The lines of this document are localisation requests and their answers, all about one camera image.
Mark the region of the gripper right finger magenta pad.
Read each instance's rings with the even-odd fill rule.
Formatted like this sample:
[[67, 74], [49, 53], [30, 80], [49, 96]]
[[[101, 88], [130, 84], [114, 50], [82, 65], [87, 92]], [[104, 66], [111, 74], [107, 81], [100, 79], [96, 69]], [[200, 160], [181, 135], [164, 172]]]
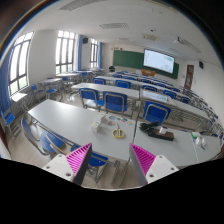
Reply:
[[178, 171], [178, 168], [164, 155], [156, 156], [135, 144], [130, 145], [129, 155], [140, 186], [145, 186]]

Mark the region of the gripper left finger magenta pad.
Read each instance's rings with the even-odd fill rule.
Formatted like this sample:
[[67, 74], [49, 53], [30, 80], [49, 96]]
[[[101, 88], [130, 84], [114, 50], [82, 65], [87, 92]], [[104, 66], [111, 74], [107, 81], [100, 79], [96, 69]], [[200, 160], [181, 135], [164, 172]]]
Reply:
[[81, 185], [92, 155], [92, 144], [82, 146], [67, 155], [58, 154], [43, 170]]

